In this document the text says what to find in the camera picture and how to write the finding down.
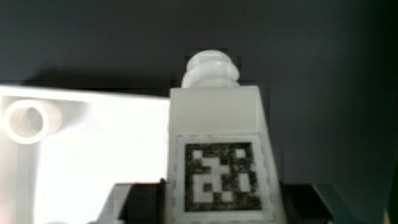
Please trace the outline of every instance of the white stand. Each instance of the white stand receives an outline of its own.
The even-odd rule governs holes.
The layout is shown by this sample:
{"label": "white stand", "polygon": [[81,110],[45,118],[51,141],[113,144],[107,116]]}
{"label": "white stand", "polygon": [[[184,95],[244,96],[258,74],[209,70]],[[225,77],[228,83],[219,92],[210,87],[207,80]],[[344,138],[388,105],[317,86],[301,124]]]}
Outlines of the white stand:
{"label": "white stand", "polygon": [[171,90],[168,224],[287,223],[260,89],[226,57],[194,56]]}

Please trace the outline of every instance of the black surface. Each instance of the black surface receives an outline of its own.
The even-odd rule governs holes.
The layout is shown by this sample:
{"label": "black surface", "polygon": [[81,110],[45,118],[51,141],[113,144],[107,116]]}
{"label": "black surface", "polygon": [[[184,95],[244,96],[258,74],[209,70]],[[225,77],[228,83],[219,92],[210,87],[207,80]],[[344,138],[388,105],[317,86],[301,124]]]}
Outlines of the black surface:
{"label": "black surface", "polygon": [[282,187],[290,223],[328,224],[335,217],[314,186],[303,184]]}
{"label": "black surface", "polygon": [[166,203],[166,182],[134,184],[120,220],[125,224],[162,224]]}
{"label": "black surface", "polygon": [[381,223],[398,128],[395,5],[3,1],[0,82],[168,96],[193,51],[228,49],[242,83],[269,93],[280,176],[331,184],[358,219]]}

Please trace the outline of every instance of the black and white pattern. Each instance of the black and white pattern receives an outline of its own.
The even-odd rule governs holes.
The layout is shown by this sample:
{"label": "black and white pattern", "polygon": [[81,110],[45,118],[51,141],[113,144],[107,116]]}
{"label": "black and white pattern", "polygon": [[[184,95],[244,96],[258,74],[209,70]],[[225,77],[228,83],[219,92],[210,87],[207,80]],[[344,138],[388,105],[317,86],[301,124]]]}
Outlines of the black and white pattern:
{"label": "black and white pattern", "polygon": [[253,143],[186,145],[186,212],[262,210]]}

